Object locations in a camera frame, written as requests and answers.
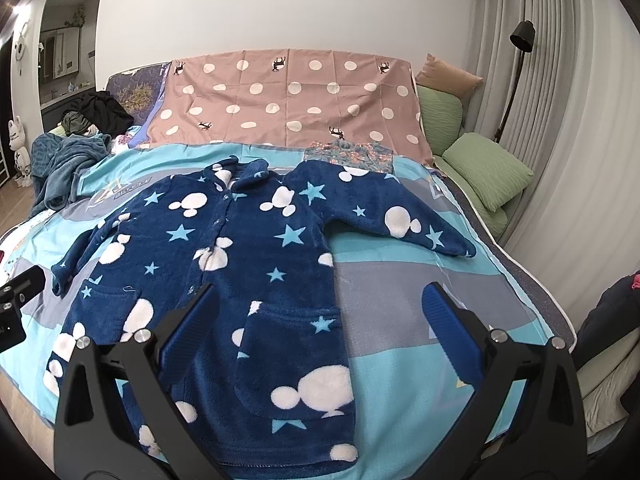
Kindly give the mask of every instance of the blue bedsheet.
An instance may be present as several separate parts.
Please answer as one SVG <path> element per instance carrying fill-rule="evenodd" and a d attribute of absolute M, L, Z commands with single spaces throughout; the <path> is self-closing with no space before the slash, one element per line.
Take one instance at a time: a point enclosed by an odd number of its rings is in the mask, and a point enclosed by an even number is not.
<path fill-rule="evenodd" d="M 82 232 L 140 190 L 174 173 L 190 173 L 229 155 L 240 162 L 265 158 L 286 172 L 303 150 L 242 144 L 170 144 L 147 152 L 129 150 L 105 159 L 85 173 L 78 195 L 90 196 L 38 224 L 15 251 L 5 271 L 11 275 L 58 262 Z M 455 258 L 391 238 L 373 237 L 339 223 L 327 231 L 335 263 L 337 304 L 342 312 L 356 402 L 353 468 L 332 480 L 400 480 L 411 475 L 447 433 L 466 405 L 472 387 L 460 382 L 422 314 L 420 297 L 438 281 L 459 305 L 482 322 L 508 330 L 517 341 L 543 344 L 554 333 L 535 300 L 482 241 L 462 206 L 435 171 L 394 158 L 399 181 L 476 245 L 474 258 Z M 25 343 L 0 355 L 0 366 L 44 419 L 54 420 L 58 399 L 43 383 L 53 342 L 82 280 L 90 276 L 109 243 L 76 276 L 70 292 L 45 292 L 23 308 Z M 546 302 L 553 304 L 546 296 Z M 522 385 L 515 384 L 492 436 L 513 417 Z"/>

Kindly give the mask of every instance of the bed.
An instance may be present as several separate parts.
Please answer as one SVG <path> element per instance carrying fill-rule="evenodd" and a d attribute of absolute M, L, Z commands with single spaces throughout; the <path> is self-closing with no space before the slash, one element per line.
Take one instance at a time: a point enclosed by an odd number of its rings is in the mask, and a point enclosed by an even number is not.
<path fill-rule="evenodd" d="M 127 87 L 130 78 L 135 81 Z M 61 298 L 50 291 L 50 268 L 80 233 L 148 186 L 232 155 L 240 162 L 263 158 L 271 170 L 284 174 L 319 143 L 375 144 L 389 156 L 372 160 L 388 160 L 388 174 L 477 250 L 473 258 L 455 258 L 339 222 L 328 227 L 359 452 L 358 461 L 336 476 L 406 478 L 471 396 L 472 387 L 458 379 L 422 314 L 426 284 L 438 281 L 459 306 L 517 341 L 544 344 L 559 335 L 569 346 L 575 344 L 575 331 L 554 298 L 495 243 L 464 192 L 431 167 L 408 63 L 335 51 L 246 51 L 134 69 L 114 76 L 110 84 L 129 92 L 146 85 L 144 95 L 155 99 L 152 106 L 139 105 L 150 111 L 136 118 L 142 124 L 131 149 L 82 175 L 82 200 L 56 214 L 43 212 L 0 238 L 5 252 L 0 280 L 34 264 L 47 275 L 47 289 L 22 310 L 27 341 L 0 355 L 0 399 L 50 466 L 58 398 L 43 378 L 54 372 L 47 367 L 53 345 L 104 246 Z M 125 100 L 127 91 L 118 98 Z M 299 100 L 305 92 L 308 96 Z M 264 126 L 256 117 L 264 119 Z M 521 392 L 515 384 L 492 438 L 510 424 Z"/>

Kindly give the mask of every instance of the metal screw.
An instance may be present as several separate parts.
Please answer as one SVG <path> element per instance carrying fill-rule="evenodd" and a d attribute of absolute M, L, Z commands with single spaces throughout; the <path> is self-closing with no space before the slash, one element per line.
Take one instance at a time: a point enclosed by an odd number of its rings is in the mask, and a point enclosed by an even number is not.
<path fill-rule="evenodd" d="M 80 339 L 78 339 L 78 341 L 76 341 L 76 346 L 81 350 L 87 348 L 90 344 L 91 340 L 87 335 L 83 335 Z"/>
<path fill-rule="evenodd" d="M 133 335 L 133 339 L 138 343 L 146 343 L 151 339 L 151 330 L 148 328 L 141 328 Z"/>
<path fill-rule="evenodd" d="M 551 338 L 551 346 L 556 350 L 562 350 L 566 346 L 566 343 L 564 342 L 564 339 L 556 335 Z"/>
<path fill-rule="evenodd" d="M 505 343 L 509 336 L 504 330 L 500 330 L 499 328 L 495 330 L 491 330 L 491 339 L 496 343 Z"/>

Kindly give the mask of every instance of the robe pocket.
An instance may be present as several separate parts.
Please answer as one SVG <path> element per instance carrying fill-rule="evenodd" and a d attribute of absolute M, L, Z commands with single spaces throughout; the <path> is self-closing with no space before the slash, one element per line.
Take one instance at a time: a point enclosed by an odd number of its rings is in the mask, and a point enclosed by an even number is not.
<path fill-rule="evenodd" d="M 154 314 L 151 302 L 130 286 L 107 286 L 84 280 L 66 316 L 54 352 L 68 361 L 75 341 L 83 335 L 97 344 L 127 341 L 146 327 Z"/>
<path fill-rule="evenodd" d="M 235 388 L 254 415 L 305 420 L 353 413 L 340 310 L 261 303 L 232 342 Z"/>

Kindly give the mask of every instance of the white curtain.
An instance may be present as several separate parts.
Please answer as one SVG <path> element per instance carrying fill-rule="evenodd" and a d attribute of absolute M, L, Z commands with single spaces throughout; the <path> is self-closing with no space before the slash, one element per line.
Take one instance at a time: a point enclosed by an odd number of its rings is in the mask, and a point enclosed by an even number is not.
<path fill-rule="evenodd" d="M 640 34 L 619 0 L 573 5 L 568 102 L 506 249 L 580 326 L 601 293 L 640 266 Z"/>
<path fill-rule="evenodd" d="M 478 46 L 470 50 L 467 69 L 485 83 L 469 103 L 465 129 L 489 138 L 502 119 L 520 54 L 510 35 L 521 20 L 536 28 L 500 142 L 533 170 L 534 179 L 500 238 L 504 243 L 538 185 L 564 115 L 574 69 L 574 5 L 572 0 L 477 0 L 475 18 Z"/>

